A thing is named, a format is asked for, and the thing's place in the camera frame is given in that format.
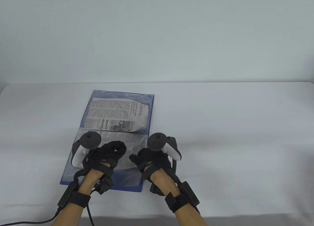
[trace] newspaper photo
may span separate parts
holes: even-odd
[[[77,139],[79,139],[83,134],[88,132],[89,130],[80,129],[77,133]],[[101,143],[99,147],[102,145],[109,143],[111,141],[122,141],[127,147],[127,151],[123,155],[123,157],[119,160],[117,167],[115,170],[125,170],[132,167],[136,167],[134,163],[132,163],[129,159],[131,154],[137,154],[142,148],[146,147],[146,135],[140,134],[132,134],[132,133],[123,133],[123,132],[108,132],[108,131],[95,131],[101,135]]]
[[[85,129],[133,132],[146,129],[148,105],[131,99],[93,98]]]

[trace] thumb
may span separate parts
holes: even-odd
[[[130,159],[131,162],[133,162],[134,164],[138,165],[138,156],[137,155],[131,154],[129,156],[129,159]]]

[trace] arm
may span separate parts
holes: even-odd
[[[157,170],[150,176],[150,180],[163,192],[165,196],[171,192],[174,197],[179,196],[180,190],[172,178],[163,170]],[[175,212],[180,226],[207,226],[203,217],[194,209],[191,204],[187,204]]]
[[[103,176],[103,173],[98,170],[91,170],[84,177],[81,186],[78,189],[79,193],[90,195],[95,183]],[[83,207],[69,203],[60,212],[52,226],[78,226],[83,213]]]

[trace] white backdrop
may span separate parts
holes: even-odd
[[[0,82],[314,78],[314,0],[0,0]]]

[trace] wrist strap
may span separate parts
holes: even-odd
[[[68,203],[73,203],[75,205],[85,208],[87,207],[90,199],[91,199],[91,196],[88,196],[79,192],[72,192]]]
[[[165,201],[169,207],[169,209],[174,213],[179,210],[181,207],[185,206],[186,204],[190,203],[190,199],[186,194],[180,194],[177,197],[173,197],[173,194],[170,192]]]

